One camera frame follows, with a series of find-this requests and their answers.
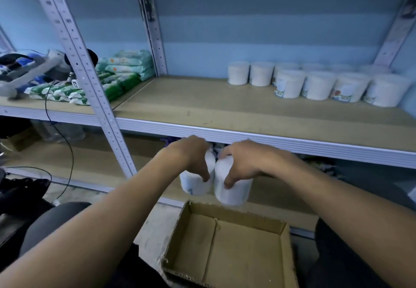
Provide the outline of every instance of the cardboard box flap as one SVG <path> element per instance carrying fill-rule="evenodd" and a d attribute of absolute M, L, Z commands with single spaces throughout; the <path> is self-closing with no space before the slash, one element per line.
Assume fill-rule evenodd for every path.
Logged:
<path fill-rule="evenodd" d="M 296 269 L 293 262 L 292 245 L 290 242 L 290 227 L 286 225 L 280 235 L 282 244 L 283 277 L 285 288 L 299 288 Z"/>
<path fill-rule="evenodd" d="M 240 224 L 249 228 L 281 234 L 283 227 L 285 226 L 284 222 L 275 219 L 262 217 L 248 212 L 238 212 L 222 206 L 195 203 L 192 201 L 190 201 L 189 204 L 190 211 L 193 214 L 200 214 L 225 222 Z"/>

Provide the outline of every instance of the concrete floor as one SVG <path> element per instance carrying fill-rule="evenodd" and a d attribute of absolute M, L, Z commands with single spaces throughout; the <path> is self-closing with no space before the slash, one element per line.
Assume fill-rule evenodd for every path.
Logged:
<path fill-rule="evenodd" d="M 52 202 L 62 193 L 64 188 L 64 185 L 51 183 L 44 198 Z M 59 198 L 59 201 L 61 204 L 69 201 L 87 201 L 94 203 L 100 200 L 105 194 L 104 192 L 69 186 Z M 180 210 L 181 208 L 178 207 L 156 204 L 134 240 L 134 243 L 139 245 L 139 256 L 156 269 L 164 278 L 160 260 L 165 252 Z M 300 276 L 304 277 L 318 257 L 315 242 L 311 239 L 292 236 L 292 243 L 298 252 L 299 262 L 297 271 Z M 172 287 L 181 287 L 173 283 L 169 284 Z"/>

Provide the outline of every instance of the white device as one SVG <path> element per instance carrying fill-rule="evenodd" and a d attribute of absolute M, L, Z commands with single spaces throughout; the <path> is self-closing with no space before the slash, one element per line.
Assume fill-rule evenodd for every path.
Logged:
<path fill-rule="evenodd" d="M 15 98 L 16 90 L 35 77 L 47 74 L 53 80 L 66 80 L 71 71 L 71 66 L 65 62 L 65 53 L 56 49 L 50 49 L 47 56 L 34 58 L 34 61 L 24 65 L 8 74 L 11 81 L 0 81 L 0 96 Z"/>

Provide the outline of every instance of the open cardboard box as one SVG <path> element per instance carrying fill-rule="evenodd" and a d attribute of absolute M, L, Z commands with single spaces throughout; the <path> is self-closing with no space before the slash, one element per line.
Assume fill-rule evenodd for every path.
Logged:
<path fill-rule="evenodd" d="M 192 201 L 161 266 L 168 278 L 190 286 L 299 287 L 287 223 Z"/>

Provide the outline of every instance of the black cable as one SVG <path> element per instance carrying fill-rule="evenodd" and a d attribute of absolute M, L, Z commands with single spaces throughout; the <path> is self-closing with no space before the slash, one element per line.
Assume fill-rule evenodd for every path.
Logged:
<path fill-rule="evenodd" d="M 63 135 L 63 133 L 61 133 L 60 130 L 55 126 L 54 122 L 52 122 L 52 119 L 49 117 L 49 114 L 48 114 L 48 108 L 47 108 L 46 103 L 47 103 L 47 100 L 48 100 L 49 91 L 51 90 L 51 88 L 52 88 L 53 85 L 54 85 L 54 83 L 51 84 L 51 86 L 49 87 L 48 92 L 46 93 L 46 96 L 45 96 L 45 113 L 46 113 L 46 116 L 48 117 L 49 121 L 51 122 L 51 125 L 55 128 L 55 130 L 62 136 L 62 138 L 68 144 L 68 147 L 71 150 L 71 158 L 72 158 L 70 178 L 68 179 L 68 183 L 65 186 L 64 190 L 62 191 L 62 193 L 56 198 L 56 199 L 58 199 L 58 198 L 60 198 L 62 196 L 62 194 L 65 193 L 65 191 L 67 190 L 68 186 L 70 185 L 71 178 L 72 178 L 72 171 L 74 171 L 74 151 L 72 150 L 72 146 L 71 146 L 70 142 L 68 141 L 68 139 L 66 139 L 65 136 Z"/>
<path fill-rule="evenodd" d="M 28 168 L 28 169 L 37 169 L 46 172 L 50 176 L 50 181 L 52 182 L 52 174 L 50 174 L 48 171 L 38 168 L 38 167 L 2 167 L 2 169 L 17 169 L 17 168 Z"/>

